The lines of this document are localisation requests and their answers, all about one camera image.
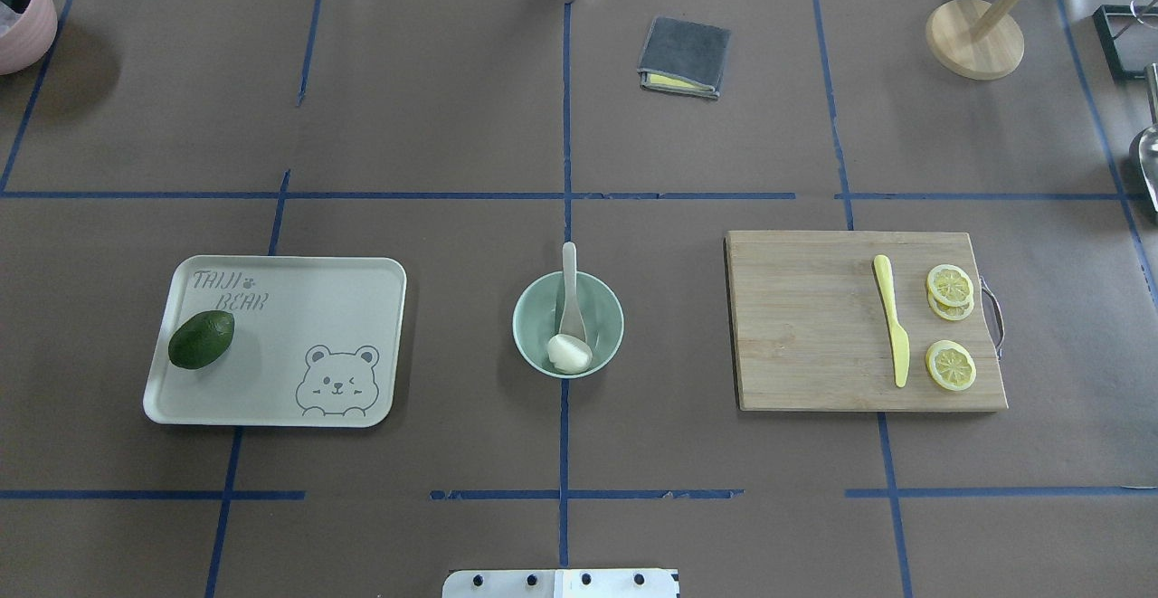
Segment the light green ceramic bowl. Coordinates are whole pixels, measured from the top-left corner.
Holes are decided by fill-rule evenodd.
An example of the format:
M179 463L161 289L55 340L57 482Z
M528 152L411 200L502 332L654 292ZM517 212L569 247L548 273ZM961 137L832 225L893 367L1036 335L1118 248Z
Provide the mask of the light green ceramic bowl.
M545 375L562 379L592 375L603 369L620 351L624 334L624 314L620 298L603 280L586 272L576 274L576 298L584 319L586 342L592 349L591 366L564 375L547 357L547 342L559 331L565 300L563 274L554 271L533 280L516 299L512 331L516 350L530 366Z

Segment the lower yellow lemon slice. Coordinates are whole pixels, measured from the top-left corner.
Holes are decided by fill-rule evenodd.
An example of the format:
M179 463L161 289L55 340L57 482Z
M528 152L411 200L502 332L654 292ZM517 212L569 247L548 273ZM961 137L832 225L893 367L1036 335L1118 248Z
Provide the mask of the lower yellow lemon slice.
M943 320L961 321L969 318L973 313L973 301L968 301L961 306L948 306L939 302L932 294L926 294L926 297L930 309Z

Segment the grey yellow sponge cloth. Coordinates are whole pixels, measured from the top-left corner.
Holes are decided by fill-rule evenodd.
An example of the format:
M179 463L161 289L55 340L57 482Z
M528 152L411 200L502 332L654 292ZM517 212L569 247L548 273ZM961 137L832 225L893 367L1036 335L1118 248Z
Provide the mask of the grey yellow sponge cloth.
M732 32L720 25L657 16L637 73L645 90L718 100Z

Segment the wooden mug tree stand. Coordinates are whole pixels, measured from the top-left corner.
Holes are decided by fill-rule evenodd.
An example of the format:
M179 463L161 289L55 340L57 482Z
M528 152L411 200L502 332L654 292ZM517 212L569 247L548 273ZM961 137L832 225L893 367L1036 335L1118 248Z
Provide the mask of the wooden mug tree stand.
M994 81L1017 70L1025 39L1010 12L1019 0L952 0L928 19L931 53L946 70L975 81Z

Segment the green lime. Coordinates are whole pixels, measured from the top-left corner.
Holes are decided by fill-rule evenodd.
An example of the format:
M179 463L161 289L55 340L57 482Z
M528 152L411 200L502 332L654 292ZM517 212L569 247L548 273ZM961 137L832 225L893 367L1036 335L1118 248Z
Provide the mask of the green lime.
M201 370L213 364L234 341L235 318L223 309L206 309L189 318L168 343L169 362L182 370Z

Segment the metal scoop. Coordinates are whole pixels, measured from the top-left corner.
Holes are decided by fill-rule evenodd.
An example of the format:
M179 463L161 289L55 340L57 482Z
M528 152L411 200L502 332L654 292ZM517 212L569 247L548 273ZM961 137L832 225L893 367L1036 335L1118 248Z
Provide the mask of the metal scoop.
M1151 124L1134 137L1130 153L1151 211L1157 214L1157 63L1150 63L1143 76Z

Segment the upper yellow lemon slice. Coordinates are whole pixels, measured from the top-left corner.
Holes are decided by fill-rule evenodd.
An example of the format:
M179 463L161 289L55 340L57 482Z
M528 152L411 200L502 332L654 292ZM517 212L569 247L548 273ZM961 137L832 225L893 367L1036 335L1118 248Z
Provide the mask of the upper yellow lemon slice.
M939 305L963 307L973 302L972 277L954 264L935 265L926 275L925 285Z

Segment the white ceramic spoon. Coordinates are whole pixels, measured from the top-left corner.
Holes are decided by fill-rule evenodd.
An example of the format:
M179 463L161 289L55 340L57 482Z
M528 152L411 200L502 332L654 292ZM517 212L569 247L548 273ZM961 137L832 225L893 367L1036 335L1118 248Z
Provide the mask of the white ceramic spoon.
M587 342L586 329L584 329L582 309L578 301L578 265L576 265L576 245L566 241L562 246L562 280L563 280L563 305L559 318L558 333L571 336L580 342Z

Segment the dark wooden glass tray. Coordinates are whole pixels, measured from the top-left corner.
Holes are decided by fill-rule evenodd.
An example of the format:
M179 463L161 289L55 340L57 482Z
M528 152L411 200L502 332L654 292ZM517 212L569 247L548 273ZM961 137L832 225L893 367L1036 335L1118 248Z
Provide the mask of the dark wooden glass tray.
M1155 10L1146 19L1153 19L1153 23L1138 21L1128 5L1100 5L1092 15L1097 39L1116 81L1142 80L1151 63L1157 61Z

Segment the wooden cutting board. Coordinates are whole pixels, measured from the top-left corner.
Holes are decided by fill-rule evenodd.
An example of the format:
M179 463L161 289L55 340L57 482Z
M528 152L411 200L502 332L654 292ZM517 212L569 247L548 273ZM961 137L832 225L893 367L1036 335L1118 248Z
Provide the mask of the wooden cutting board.
M900 324L910 340L906 386L895 384L887 318L873 268L892 261ZM743 410L997 413L1007 408L1001 360L981 299L970 318L943 320L926 275L954 264L977 278L966 233L731 231L726 235L736 403ZM954 341L976 364L972 388L944 389L924 357Z

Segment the yellow lemon slice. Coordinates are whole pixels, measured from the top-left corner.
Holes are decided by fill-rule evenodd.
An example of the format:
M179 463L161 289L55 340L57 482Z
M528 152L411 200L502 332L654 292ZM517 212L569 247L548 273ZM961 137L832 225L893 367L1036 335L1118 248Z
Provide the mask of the yellow lemon slice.
M954 264L935 265L926 275L925 285L939 305L963 307L973 302L972 277Z
M950 392L972 388L977 371L972 353L955 341L941 340L928 347L925 369L935 384Z
M973 313L973 301L968 301L961 306L948 306L939 302L932 294L926 294L926 297L930 309L943 320L961 321L969 318Z

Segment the pink bowl with ice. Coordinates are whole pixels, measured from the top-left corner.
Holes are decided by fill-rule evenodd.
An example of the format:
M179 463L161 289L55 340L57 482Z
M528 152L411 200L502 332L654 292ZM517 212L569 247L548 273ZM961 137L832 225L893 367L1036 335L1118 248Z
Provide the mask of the pink bowl with ice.
M3 3L1 74L28 70L47 53L57 34L58 13L53 0L30 0L23 13Z

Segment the white steamed bun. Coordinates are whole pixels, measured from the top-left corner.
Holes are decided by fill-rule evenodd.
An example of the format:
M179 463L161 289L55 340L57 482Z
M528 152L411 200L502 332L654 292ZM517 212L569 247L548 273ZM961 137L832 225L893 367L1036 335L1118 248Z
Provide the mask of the white steamed bun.
M579 375L591 367L594 356L581 338L555 334L547 341L547 359L562 375Z

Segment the white rectangular tray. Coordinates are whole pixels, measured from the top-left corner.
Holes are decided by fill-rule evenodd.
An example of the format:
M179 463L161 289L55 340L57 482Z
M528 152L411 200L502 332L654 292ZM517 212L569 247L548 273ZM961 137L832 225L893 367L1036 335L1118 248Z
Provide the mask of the white rectangular tray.
M393 258L197 255L176 268L142 396L154 422L365 428L393 410L408 276ZM171 334L223 309L234 338L200 370Z

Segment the yellow plastic knife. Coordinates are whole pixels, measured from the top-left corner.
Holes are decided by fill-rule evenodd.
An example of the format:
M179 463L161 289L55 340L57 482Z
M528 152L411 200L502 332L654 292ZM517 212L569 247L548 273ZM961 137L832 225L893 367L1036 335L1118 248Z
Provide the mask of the yellow plastic knife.
M895 293L895 277L891 258L885 254L877 254L873 257L873 270L887 322L894 382L897 388L903 388L908 384L911 350L908 331L897 316L897 294Z

